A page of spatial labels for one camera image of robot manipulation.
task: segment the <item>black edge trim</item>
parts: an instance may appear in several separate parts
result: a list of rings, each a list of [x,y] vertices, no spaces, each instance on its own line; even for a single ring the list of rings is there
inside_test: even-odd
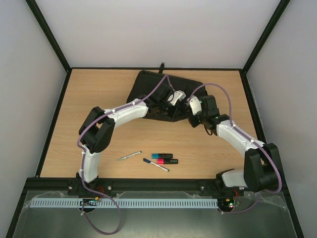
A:
[[[292,221],[293,221],[293,225],[294,225],[294,230],[296,232],[296,236],[298,238],[304,238],[304,234],[301,228],[301,225],[299,223],[296,211],[295,211],[295,207],[291,198],[291,195],[289,193],[289,191],[287,190],[287,192],[283,192],[284,193],[284,198],[285,198],[285,202],[286,205],[289,209],[289,213],[291,215]]]
[[[116,194],[123,191],[183,191],[187,193],[202,193],[202,196],[213,198],[227,198],[228,192],[224,194],[217,192],[215,188],[216,179],[146,179],[146,178],[98,178],[98,185],[108,187],[111,185],[110,193]],[[69,186],[77,184],[76,178],[27,178],[23,188],[23,194],[30,190],[44,191],[66,191]]]
[[[276,7],[271,19],[268,21],[262,35],[260,36],[256,46],[252,50],[246,64],[243,67],[243,71],[247,73],[251,68],[251,65],[257,58],[259,52],[261,51],[262,47],[264,46],[266,40],[270,36],[272,30],[274,29],[275,25],[277,24],[278,20],[280,19],[281,15],[283,14],[284,10],[286,9],[287,5],[289,4],[290,0],[281,0]]]
[[[52,138],[52,135],[53,135],[53,132],[54,132],[54,128],[55,128],[55,125],[56,125],[56,122],[57,122],[57,118],[58,118],[58,114],[59,114],[59,111],[60,111],[60,108],[61,108],[61,104],[62,104],[63,99],[64,99],[64,95],[65,95],[65,92],[66,92],[66,88],[67,88],[67,85],[68,85],[68,82],[69,82],[69,78],[70,78],[71,72],[72,72],[72,69],[69,70],[67,72],[67,74],[66,74],[66,77],[65,77],[65,80],[64,80],[64,84],[63,84],[63,87],[61,89],[61,92],[60,92],[60,95],[59,95],[59,99],[58,99],[58,102],[57,102],[57,105],[56,105],[56,109],[55,109],[55,112],[54,112],[54,115],[53,115],[53,119],[52,119],[52,122],[51,122],[51,125],[50,125],[48,136],[47,136],[45,144],[44,144],[44,148],[43,148],[43,151],[42,151],[42,154],[41,154],[41,158],[40,158],[38,167],[36,169],[35,176],[40,176],[41,175],[41,171],[42,171],[42,168],[43,168],[44,160],[45,160],[46,154],[47,154],[48,149],[49,149],[49,145],[50,145],[51,138]]]
[[[55,51],[59,61],[61,62],[61,64],[63,65],[65,71],[67,72],[68,70],[70,70],[70,66],[63,54],[63,52],[61,51],[48,23],[46,22],[39,6],[37,5],[35,0],[25,0],[26,3],[29,5],[33,15],[35,16],[36,20],[38,21],[41,29],[43,30],[44,34],[46,35],[46,38],[48,39],[49,43],[51,44],[53,50]]]
[[[72,69],[131,69],[159,70],[159,67],[73,67]],[[210,70],[210,71],[240,71],[240,68],[166,68],[164,70]]]
[[[25,198],[26,198],[26,193],[22,193],[20,196],[20,199],[18,201],[18,204],[15,208],[15,211],[14,211],[14,214],[13,214],[10,226],[9,226],[9,230],[6,233],[6,236],[5,236],[6,238],[12,238],[14,235],[15,228],[16,228],[16,225],[18,223],[20,213],[21,213],[23,205],[24,205]]]
[[[256,104],[254,102],[254,98],[253,98],[253,95],[252,95],[252,92],[251,92],[251,88],[250,88],[250,85],[249,85],[249,82],[248,82],[248,78],[247,78],[246,74],[242,70],[240,71],[240,77],[241,77],[241,80],[242,80],[242,85],[243,85],[244,92],[246,94],[246,98],[247,98],[247,102],[248,102],[248,105],[249,105],[252,121],[253,121],[253,124],[254,124],[254,129],[255,129],[256,134],[257,134],[257,138],[258,138],[258,140],[263,141],[263,142],[266,143],[266,139],[265,139],[264,131],[263,131],[263,128],[262,128],[261,120],[260,120],[260,117],[259,117],[259,114],[258,114],[258,110],[257,110]]]

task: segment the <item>red highlighter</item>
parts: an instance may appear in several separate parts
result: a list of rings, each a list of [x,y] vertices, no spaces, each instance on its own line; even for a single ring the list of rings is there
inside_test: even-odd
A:
[[[176,165],[178,164],[177,159],[157,159],[158,165]]]

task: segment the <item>marker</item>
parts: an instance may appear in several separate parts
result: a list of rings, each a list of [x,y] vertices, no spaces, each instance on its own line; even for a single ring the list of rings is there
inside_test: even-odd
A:
[[[130,158],[130,157],[132,157],[132,156],[135,156],[135,155],[138,155],[138,154],[141,154],[141,153],[142,153],[142,151],[140,150],[140,151],[135,152],[135,153],[133,153],[133,154],[131,154],[131,155],[127,155],[127,156],[121,157],[120,159],[117,160],[117,162],[119,162],[119,161],[121,161],[121,160],[125,160],[125,159],[127,159],[127,158]]]
[[[149,164],[155,165],[155,166],[161,168],[162,170],[165,170],[165,171],[169,172],[169,169],[167,169],[167,168],[165,168],[165,167],[163,167],[163,166],[161,166],[161,165],[158,165],[158,164],[156,164],[156,163],[154,163],[154,162],[152,162],[152,161],[150,161],[150,160],[148,160],[148,159],[146,159],[146,158],[143,158],[143,161],[144,161],[144,162],[147,162],[147,163],[149,163]]]
[[[178,159],[157,159],[158,165],[176,165],[178,164]]]
[[[173,159],[173,154],[152,154],[152,159]]]

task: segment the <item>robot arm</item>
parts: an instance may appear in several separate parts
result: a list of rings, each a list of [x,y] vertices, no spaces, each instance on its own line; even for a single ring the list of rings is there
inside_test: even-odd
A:
[[[182,101],[185,96],[184,92],[175,91],[173,95],[168,97],[168,104],[175,106],[177,102]],[[113,130],[133,119],[144,117],[150,111],[156,112],[158,110],[157,107],[160,107],[159,103],[155,103],[151,99],[138,103],[139,101],[140,99],[135,99],[131,103],[113,109],[102,110],[99,107],[95,107],[91,110],[80,128],[79,134],[95,119],[104,114],[110,114],[98,122],[100,124],[102,123],[100,128],[98,128],[97,125],[92,126],[81,139],[86,153],[83,152],[83,154],[85,154],[84,168],[80,169],[78,174],[81,176],[82,171],[84,171],[85,182],[90,183],[98,177],[98,164],[101,152],[110,144]]]
[[[282,173],[282,164],[277,147],[274,144],[265,144],[240,129],[234,121],[230,121],[226,114],[220,115],[214,96],[204,96],[198,99],[192,97],[188,102],[191,115],[188,120],[192,127],[203,124],[206,131],[218,135],[229,142],[244,157],[243,170],[228,170],[219,173],[225,187],[247,187],[253,192],[276,186],[277,174],[268,158],[263,154],[261,147],[268,153],[278,172]]]
[[[163,105],[160,105],[161,98],[148,98],[144,102],[137,104],[140,99],[135,99],[131,103],[114,109],[101,110],[93,108],[79,134],[100,116],[110,113],[107,117],[100,120],[100,128],[92,126],[82,137],[81,143],[86,149],[84,161],[84,181],[90,183],[98,177],[98,164],[101,152],[105,150],[111,140],[113,130],[136,118],[142,118],[151,112],[168,112],[174,111],[175,105],[186,97],[182,91],[176,91],[173,95],[164,97]],[[188,120],[192,127],[203,124],[206,131],[210,130],[211,134],[218,135],[229,142],[239,153],[245,157],[243,170],[229,170],[219,173],[216,177],[221,181],[224,187],[247,187],[251,191],[260,191],[271,188],[277,183],[277,175],[271,164],[267,161],[258,147],[257,143],[267,151],[272,160],[281,170],[281,162],[278,149],[273,144],[266,145],[262,141],[252,138],[246,132],[241,130],[234,121],[230,122],[229,116],[219,114],[215,98],[211,95],[193,97],[187,104],[189,112]]]

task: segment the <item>white wall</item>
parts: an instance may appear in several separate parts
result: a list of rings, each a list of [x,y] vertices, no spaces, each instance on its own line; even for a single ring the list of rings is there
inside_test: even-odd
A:
[[[33,177],[65,71],[24,0],[0,1],[0,237]]]
[[[71,66],[234,67],[279,0],[37,0]]]
[[[317,226],[317,1],[291,1],[250,72],[305,237]]]

